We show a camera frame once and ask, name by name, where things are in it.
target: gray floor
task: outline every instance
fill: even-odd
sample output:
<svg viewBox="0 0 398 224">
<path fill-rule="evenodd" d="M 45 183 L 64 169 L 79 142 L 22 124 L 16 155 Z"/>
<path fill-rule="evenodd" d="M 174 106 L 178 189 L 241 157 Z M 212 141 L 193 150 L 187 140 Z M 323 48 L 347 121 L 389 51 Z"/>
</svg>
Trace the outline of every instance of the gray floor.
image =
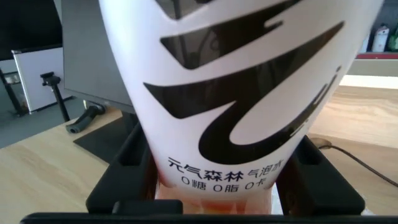
<svg viewBox="0 0 398 224">
<path fill-rule="evenodd" d="M 21 85 L 12 87 L 18 99 L 21 99 Z M 65 106 L 70 119 L 77 118 L 84 110 L 82 100 L 77 98 L 67 100 Z M 63 123 L 58 105 L 20 118 L 13 115 L 13 112 L 14 108 L 7 92 L 4 86 L 0 85 L 0 149 Z"/>
</svg>

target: bottle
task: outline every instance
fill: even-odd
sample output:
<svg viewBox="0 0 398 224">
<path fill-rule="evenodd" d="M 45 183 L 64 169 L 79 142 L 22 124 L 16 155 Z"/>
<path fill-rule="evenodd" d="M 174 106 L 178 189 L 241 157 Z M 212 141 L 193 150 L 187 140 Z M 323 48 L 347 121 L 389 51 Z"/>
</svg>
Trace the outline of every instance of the bottle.
<svg viewBox="0 0 398 224">
<path fill-rule="evenodd" d="M 371 34 L 369 33 L 368 36 L 366 36 L 366 38 L 363 40 L 362 47 L 360 48 L 360 50 L 358 52 L 359 54 L 366 53 L 366 51 L 368 50 L 370 35 Z"/>
<path fill-rule="evenodd" d="M 380 28 L 378 28 L 374 34 L 372 52 L 384 52 L 389 32 L 390 29 L 386 26 L 386 24 L 382 23 Z"/>
<path fill-rule="evenodd" d="M 99 3 L 157 198 L 181 200 L 184 213 L 267 214 L 383 0 Z"/>
<path fill-rule="evenodd" d="M 395 33 L 390 36 L 390 39 L 388 41 L 388 48 L 392 52 L 398 51 L 398 27 L 397 27 Z"/>
</svg>

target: monitor stand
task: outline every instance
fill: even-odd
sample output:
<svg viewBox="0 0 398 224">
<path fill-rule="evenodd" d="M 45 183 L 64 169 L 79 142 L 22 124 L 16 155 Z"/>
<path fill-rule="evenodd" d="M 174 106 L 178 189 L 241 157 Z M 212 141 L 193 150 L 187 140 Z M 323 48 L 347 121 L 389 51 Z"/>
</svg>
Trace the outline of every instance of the monitor stand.
<svg viewBox="0 0 398 224">
<path fill-rule="evenodd" d="M 122 115 L 121 118 L 74 140 L 74 143 L 110 163 L 138 123 L 135 114 L 122 112 Z"/>
</svg>

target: bottle on shelf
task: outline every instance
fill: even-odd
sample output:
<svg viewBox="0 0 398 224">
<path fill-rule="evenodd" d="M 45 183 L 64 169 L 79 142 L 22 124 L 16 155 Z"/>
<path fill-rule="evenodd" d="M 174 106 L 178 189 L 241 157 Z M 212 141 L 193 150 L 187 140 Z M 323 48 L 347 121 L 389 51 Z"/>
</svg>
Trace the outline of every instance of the bottle on shelf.
<svg viewBox="0 0 398 224">
<path fill-rule="evenodd" d="M 388 41 L 388 48 L 392 52 L 398 52 L 398 27 L 395 33 L 390 36 L 390 40 Z"/>
<path fill-rule="evenodd" d="M 360 48 L 360 50 L 359 50 L 359 54 L 361 54 L 361 53 L 366 53 L 366 51 L 367 51 L 367 49 L 368 49 L 368 45 L 369 45 L 369 38 L 370 38 L 370 33 L 366 36 L 366 38 L 363 40 L 363 43 L 362 43 L 362 47 Z"/>
<path fill-rule="evenodd" d="M 387 24 L 382 23 L 374 34 L 372 52 L 384 52 L 389 33 L 390 29 L 387 27 Z"/>
</svg>

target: light wood table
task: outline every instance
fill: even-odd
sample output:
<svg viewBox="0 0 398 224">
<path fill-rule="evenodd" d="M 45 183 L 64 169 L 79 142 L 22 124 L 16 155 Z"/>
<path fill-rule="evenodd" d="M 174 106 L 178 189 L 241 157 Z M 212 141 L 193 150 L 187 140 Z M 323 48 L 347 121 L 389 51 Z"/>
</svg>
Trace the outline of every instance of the light wood table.
<svg viewBox="0 0 398 224">
<path fill-rule="evenodd" d="M 33 212 L 85 212 L 85 200 L 107 163 L 73 140 L 120 116 L 119 111 L 99 116 L 87 130 L 73 135 L 62 124 L 0 149 L 0 223 L 18 223 Z M 398 180 L 397 149 L 322 137 Z M 372 212 L 398 215 L 398 188 L 336 150 L 324 153 L 365 197 Z"/>
</svg>

